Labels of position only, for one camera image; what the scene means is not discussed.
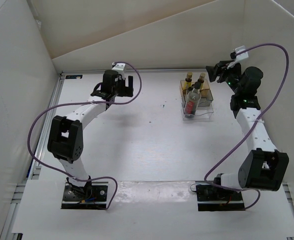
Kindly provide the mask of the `small yellow bottle brown cap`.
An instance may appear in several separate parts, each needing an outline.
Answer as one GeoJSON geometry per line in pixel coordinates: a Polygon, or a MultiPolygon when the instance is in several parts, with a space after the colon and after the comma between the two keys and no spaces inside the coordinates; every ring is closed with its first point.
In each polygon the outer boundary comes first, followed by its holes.
{"type": "Polygon", "coordinates": [[[204,72],[200,73],[197,82],[200,84],[200,89],[202,89],[204,82],[205,82],[206,74],[204,72]]]}

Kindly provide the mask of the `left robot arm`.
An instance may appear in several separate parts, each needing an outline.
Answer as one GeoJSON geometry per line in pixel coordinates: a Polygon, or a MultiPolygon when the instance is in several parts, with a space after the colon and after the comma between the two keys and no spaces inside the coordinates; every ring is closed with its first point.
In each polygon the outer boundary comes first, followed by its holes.
{"type": "Polygon", "coordinates": [[[118,68],[106,70],[85,104],[71,113],[56,115],[51,121],[47,150],[62,164],[67,182],[75,187],[74,194],[87,200],[92,194],[90,176],[85,171],[81,155],[84,150],[83,131],[98,115],[115,102],[116,97],[134,96],[134,78],[125,77],[118,68]]]}

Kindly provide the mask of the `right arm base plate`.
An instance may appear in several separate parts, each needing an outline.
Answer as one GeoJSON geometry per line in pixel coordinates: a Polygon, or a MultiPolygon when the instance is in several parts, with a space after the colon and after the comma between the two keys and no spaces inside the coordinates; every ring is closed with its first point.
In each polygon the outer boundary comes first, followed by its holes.
{"type": "Polygon", "coordinates": [[[225,190],[210,184],[194,183],[190,186],[196,194],[199,212],[244,211],[245,204],[240,192],[225,190]]]}

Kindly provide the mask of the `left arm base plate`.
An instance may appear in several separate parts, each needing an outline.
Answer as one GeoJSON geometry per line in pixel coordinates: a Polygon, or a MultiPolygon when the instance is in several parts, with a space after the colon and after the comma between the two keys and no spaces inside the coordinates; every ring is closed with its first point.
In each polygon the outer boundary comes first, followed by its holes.
{"type": "Polygon", "coordinates": [[[60,208],[62,210],[104,210],[107,207],[108,183],[92,182],[91,187],[82,191],[71,187],[67,182],[64,186],[60,208]]]}

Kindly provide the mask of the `small yellow bottle beige cap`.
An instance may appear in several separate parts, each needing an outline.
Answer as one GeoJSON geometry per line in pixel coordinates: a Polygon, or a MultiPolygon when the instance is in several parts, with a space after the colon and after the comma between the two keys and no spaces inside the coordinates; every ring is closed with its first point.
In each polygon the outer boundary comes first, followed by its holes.
{"type": "Polygon", "coordinates": [[[188,72],[186,74],[186,78],[185,78],[184,84],[183,84],[183,90],[188,90],[189,87],[192,86],[192,77],[193,77],[193,73],[192,72],[188,72]]]}

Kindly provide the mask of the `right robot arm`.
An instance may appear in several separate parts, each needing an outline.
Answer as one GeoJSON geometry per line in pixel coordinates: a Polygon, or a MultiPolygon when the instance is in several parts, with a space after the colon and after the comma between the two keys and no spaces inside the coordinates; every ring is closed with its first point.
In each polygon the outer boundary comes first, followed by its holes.
{"type": "Polygon", "coordinates": [[[230,191],[278,191],[289,164],[289,156],[278,151],[261,119],[263,112],[256,94],[263,72],[255,66],[242,70],[240,63],[229,67],[231,63],[220,61],[205,69],[210,82],[227,83],[232,89],[230,109],[244,134],[240,142],[247,144],[249,153],[237,172],[221,173],[210,182],[217,200],[225,199],[230,191]]]}

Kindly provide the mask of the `tall dark sauce bottle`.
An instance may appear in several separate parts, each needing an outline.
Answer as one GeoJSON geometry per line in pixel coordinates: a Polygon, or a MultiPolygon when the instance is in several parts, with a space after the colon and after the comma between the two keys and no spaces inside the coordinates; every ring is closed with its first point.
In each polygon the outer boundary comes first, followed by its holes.
{"type": "Polygon", "coordinates": [[[197,81],[194,84],[193,89],[188,92],[184,107],[184,114],[187,119],[194,118],[196,114],[196,110],[201,99],[200,88],[201,83],[197,81]]]}

